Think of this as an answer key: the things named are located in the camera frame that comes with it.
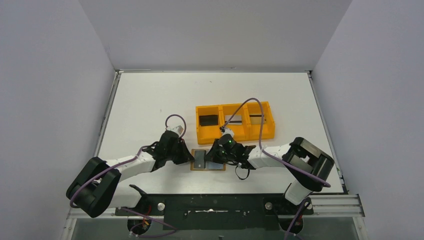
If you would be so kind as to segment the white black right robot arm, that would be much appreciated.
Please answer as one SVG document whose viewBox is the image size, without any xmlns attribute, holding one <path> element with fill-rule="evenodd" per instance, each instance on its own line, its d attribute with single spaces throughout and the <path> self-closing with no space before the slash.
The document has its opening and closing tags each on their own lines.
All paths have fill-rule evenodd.
<svg viewBox="0 0 424 240">
<path fill-rule="evenodd" d="M 335 161 L 303 137 L 278 146 L 244 145 L 229 134 L 217 138 L 205 154 L 205 160 L 231 164 L 248 171 L 260 168 L 286 168 L 295 180 L 285 190 L 284 198 L 299 205 L 313 192 L 331 187 L 327 181 Z"/>
</svg>

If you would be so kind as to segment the orange leather card holder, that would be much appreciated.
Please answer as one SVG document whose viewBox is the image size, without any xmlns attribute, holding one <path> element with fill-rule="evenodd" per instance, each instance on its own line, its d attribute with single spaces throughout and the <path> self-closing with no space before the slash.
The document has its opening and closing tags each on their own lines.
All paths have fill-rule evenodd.
<svg viewBox="0 0 424 240">
<path fill-rule="evenodd" d="M 192 154 L 193 157 L 194 157 L 194 151 L 195 150 L 206 150 L 206 154 L 209 151 L 208 149 L 192 149 L 191 154 Z M 194 161 L 192 161 L 190 163 L 190 170 L 191 171 L 225 171 L 226 170 L 226 165 L 224 163 L 222 163 L 224 165 L 224 169 L 222 169 L 222 170 L 209 170 L 209 169 L 207 169 L 207 162 L 213 162 L 213 161 L 208 161 L 208 160 L 205 160 L 205 164 L 206 164 L 205 169 L 194 169 Z"/>
</svg>

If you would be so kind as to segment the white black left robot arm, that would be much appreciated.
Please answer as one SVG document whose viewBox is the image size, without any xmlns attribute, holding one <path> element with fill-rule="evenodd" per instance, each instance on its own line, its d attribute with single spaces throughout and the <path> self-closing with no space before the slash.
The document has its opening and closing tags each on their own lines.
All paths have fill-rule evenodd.
<svg viewBox="0 0 424 240">
<path fill-rule="evenodd" d="M 180 134 L 166 130 L 158 141 L 141 146 L 135 155 L 103 160 L 91 158 L 66 191 L 72 208 L 96 218 L 109 208 L 134 208 L 146 193 L 134 184 L 120 182 L 139 174 L 152 173 L 168 161 L 175 165 L 193 162 Z"/>
</svg>

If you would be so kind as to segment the black card from holder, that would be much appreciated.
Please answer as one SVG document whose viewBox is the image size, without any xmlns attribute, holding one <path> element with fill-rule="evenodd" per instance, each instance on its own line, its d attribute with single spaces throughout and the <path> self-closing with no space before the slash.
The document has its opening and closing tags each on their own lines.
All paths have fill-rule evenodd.
<svg viewBox="0 0 424 240">
<path fill-rule="evenodd" d="M 198 117 L 198 122 L 201 127 L 218 126 L 219 116 L 217 114 L 200 115 Z"/>
<path fill-rule="evenodd" d="M 204 149 L 197 149 L 194 151 L 194 163 L 193 168 L 195 170 L 203 170 L 206 168 L 205 155 L 207 151 Z"/>
</svg>

